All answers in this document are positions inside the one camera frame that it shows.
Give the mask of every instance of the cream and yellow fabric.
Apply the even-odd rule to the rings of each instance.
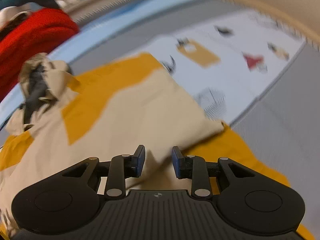
[[[145,180],[170,156],[172,146],[186,149],[224,129],[205,116],[150,54],[76,78],[55,68],[60,63],[52,62],[53,68],[43,74],[48,95],[58,101],[52,106],[49,100],[34,112],[28,126],[18,109],[6,126],[11,135],[0,153],[0,210],[10,236],[17,228],[11,203],[25,187],[90,156],[109,161],[133,154],[139,144],[147,150],[140,178]],[[177,181],[173,168],[167,174],[163,177]],[[128,179],[127,187],[137,183],[139,179]]]

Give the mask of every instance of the red cloth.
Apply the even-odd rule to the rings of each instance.
[[[79,32],[61,10],[44,8],[10,32],[0,42],[0,102],[18,83],[23,63],[33,55],[49,53]]]

